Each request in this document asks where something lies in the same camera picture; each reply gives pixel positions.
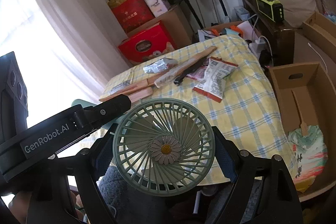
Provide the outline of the person's left hand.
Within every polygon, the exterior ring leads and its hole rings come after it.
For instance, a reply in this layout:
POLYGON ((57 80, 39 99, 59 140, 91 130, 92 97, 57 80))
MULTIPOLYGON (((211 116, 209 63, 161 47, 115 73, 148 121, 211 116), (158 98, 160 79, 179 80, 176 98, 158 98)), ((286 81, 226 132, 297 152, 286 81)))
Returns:
POLYGON ((9 203, 9 210, 21 224, 26 223, 31 195, 31 192, 19 192, 9 203))

